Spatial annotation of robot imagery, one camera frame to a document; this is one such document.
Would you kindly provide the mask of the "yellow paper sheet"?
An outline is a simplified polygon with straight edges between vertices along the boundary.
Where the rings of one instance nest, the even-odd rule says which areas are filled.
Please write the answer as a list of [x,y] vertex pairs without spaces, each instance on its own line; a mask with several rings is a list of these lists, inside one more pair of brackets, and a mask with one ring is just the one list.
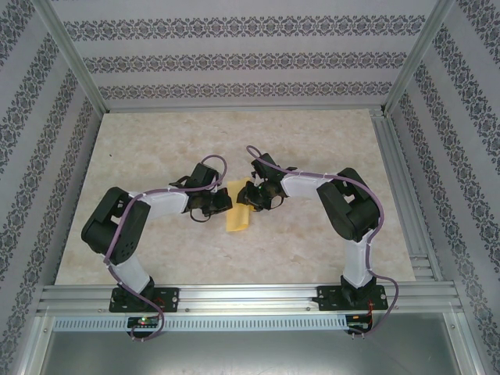
[[228,194],[232,201],[232,208],[227,211],[226,231],[236,232],[245,230],[249,225],[251,207],[237,202],[238,193],[250,181],[249,177],[227,183]]

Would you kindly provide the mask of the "controller board with green light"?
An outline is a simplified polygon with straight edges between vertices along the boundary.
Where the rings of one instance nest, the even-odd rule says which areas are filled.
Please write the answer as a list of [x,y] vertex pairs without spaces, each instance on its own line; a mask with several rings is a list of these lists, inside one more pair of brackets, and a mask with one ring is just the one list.
[[129,317],[127,321],[128,328],[153,329],[159,325],[159,318],[154,316],[135,316]]

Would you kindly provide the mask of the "grey metal tray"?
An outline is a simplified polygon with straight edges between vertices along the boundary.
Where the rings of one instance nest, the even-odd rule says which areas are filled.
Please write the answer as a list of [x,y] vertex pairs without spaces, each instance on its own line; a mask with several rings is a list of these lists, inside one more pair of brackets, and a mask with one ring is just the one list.
[[340,331],[57,332],[41,375],[463,375],[449,344],[352,339]]

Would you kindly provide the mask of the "small controller board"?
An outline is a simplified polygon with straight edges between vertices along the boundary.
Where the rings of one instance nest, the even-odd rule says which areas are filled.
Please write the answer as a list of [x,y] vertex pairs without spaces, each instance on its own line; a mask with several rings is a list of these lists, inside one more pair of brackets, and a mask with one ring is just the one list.
[[347,315],[346,322],[350,330],[367,332],[373,326],[373,317],[371,315]]

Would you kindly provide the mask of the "aluminium mounting rail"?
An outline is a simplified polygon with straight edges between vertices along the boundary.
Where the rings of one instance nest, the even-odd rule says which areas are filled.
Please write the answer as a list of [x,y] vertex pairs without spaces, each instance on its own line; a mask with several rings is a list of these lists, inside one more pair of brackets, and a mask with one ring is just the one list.
[[[318,314],[316,284],[222,284],[179,286],[181,315]],[[393,313],[462,312],[463,302],[451,281],[403,282],[399,293],[384,284]],[[41,316],[108,315],[112,285],[56,285],[42,289]]]

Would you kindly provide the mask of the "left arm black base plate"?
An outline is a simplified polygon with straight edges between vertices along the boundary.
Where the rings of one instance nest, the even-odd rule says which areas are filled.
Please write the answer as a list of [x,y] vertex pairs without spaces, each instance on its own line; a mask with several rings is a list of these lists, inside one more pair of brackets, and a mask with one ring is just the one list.
[[[175,313],[177,311],[178,288],[146,288],[141,295],[157,305],[165,313]],[[111,313],[154,313],[156,309],[123,288],[115,287],[112,290],[109,311]]]

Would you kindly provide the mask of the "aluminium side rail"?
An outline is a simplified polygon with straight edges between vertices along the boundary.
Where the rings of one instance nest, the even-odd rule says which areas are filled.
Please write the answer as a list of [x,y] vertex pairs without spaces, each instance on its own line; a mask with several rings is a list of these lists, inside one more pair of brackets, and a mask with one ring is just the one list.
[[392,122],[380,109],[371,109],[370,119],[391,186],[415,278],[418,281],[443,281],[444,278]]

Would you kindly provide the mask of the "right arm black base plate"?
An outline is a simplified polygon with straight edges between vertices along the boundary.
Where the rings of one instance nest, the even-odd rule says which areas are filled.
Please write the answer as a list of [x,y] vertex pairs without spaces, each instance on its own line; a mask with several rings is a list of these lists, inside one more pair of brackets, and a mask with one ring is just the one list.
[[381,285],[361,291],[355,291],[350,287],[342,286],[319,286],[317,296],[312,300],[319,306],[320,311],[354,311],[368,310],[371,307],[375,311],[388,309],[388,300],[382,298],[386,295]]

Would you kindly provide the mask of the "aluminium frame post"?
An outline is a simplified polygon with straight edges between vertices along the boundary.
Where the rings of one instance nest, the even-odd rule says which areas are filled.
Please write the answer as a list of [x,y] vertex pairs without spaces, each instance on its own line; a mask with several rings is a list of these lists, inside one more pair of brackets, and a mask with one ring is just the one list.
[[57,44],[69,68],[77,78],[94,110],[102,118],[109,108],[102,97],[98,85],[94,82],[83,58],[77,51],[66,27],[54,10],[50,0],[31,0],[33,6],[44,22],[48,32]]
[[425,21],[422,30],[416,39],[407,59],[403,63],[402,69],[395,79],[394,84],[389,91],[387,98],[382,105],[382,110],[385,117],[392,114],[395,106],[398,104],[400,97],[407,88],[414,72],[419,66],[421,60],[425,56],[427,49],[431,46],[432,40],[443,24],[445,17],[448,15],[455,0],[437,0],[427,20]]

